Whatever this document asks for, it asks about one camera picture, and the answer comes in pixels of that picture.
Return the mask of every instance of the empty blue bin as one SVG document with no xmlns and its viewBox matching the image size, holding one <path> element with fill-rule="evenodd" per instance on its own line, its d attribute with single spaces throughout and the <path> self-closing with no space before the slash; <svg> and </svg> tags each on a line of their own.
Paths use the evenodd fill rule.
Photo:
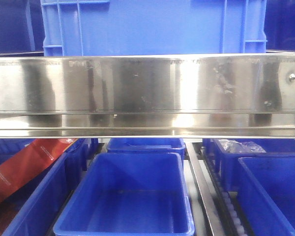
<svg viewBox="0 0 295 236">
<path fill-rule="evenodd" d="M 225 191 L 237 191 L 239 185 L 240 157 L 294 155 L 295 139 L 235 139 L 237 142 L 255 142 L 263 147 L 266 153 L 229 153 L 221 146 L 218 139 L 215 143 L 215 170 L 220 175 L 221 184 Z"/>
<path fill-rule="evenodd" d="M 46 56 L 264 53 L 266 0 L 41 0 Z"/>
<path fill-rule="evenodd" d="M 256 236 L 295 236 L 295 157 L 240 158 L 238 201 Z"/>
<path fill-rule="evenodd" d="M 57 236 L 193 235 L 179 155 L 97 155 L 54 232 Z"/>
<path fill-rule="evenodd" d="M 107 152 L 167 153 L 175 152 L 185 158 L 183 139 L 177 138 L 114 138 L 107 145 Z"/>
</svg>

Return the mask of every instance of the shelf rack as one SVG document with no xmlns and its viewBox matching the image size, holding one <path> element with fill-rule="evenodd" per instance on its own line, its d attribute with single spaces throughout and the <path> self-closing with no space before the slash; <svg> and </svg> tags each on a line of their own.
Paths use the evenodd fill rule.
<svg viewBox="0 0 295 236">
<path fill-rule="evenodd" d="M 0 58 L 0 138 L 124 136 L 295 138 L 295 53 Z M 187 149 L 196 234 L 249 234 Z"/>
</svg>

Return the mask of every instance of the blue crate wall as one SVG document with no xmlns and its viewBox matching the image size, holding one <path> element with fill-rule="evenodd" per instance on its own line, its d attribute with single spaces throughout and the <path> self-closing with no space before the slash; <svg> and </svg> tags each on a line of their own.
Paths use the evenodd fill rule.
<svg viewBox="0 0 295 236">
<path fill-rule="evenodd" d="M 266 0 L 41 0 L 46 56 L 263 53 Z"/>
<path fill-rule="evenodd" d="M 39 0 L 0 0 L 0 53 L 42 51 Z"/>
</svg>

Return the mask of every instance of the stainless steel rail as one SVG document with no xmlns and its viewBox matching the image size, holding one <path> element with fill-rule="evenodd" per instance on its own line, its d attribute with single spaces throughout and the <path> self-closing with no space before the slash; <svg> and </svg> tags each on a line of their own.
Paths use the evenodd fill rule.
<svg viewBox="0 0 295 236">
<path fill-rule="evenodd" d="M 0 137 L 295 137 L 295 53 L 0 58 Z"/>
<path fill-rule="evenodd" d="M 210 232 L 213 236 L 225 236 L 226 234 L 224 232 L 221 219 L 218 215 L 218 211 L 210 194 L 205 176 L 201 170 L 193 144 L 186 143 L 186 147 L 190 158 L 191 169 L 194 174 L 196 187 L 201 197 L 199 201 L 202 201 L 203 203 L 206 214 L 205 216 L 210 227 Z"/>
</svg>

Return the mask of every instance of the stainless steel shelf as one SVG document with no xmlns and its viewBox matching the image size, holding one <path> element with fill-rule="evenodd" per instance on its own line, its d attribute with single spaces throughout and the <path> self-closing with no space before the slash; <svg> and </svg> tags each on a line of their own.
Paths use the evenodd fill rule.
<svg viewBox="0 0 295 236">
<path fill-rule="evenodd" d="M 295 137 L 295 53 L 0 58 L 0 137 Z"/>
</svg>

